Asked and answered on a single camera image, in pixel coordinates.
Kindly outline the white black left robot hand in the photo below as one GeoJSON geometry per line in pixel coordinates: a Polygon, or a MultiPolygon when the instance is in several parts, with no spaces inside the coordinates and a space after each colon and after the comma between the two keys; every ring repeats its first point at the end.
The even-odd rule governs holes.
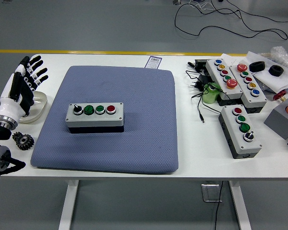
{"type": "Polygon", "coordinates": [[[0,96],[0,117],[5,116],[17,121],[29,115],[34,104],[33,92],[48,79],[47,68],[37,70],[42,64],[41,56],[25,56],[20,61],[0,96]]]}

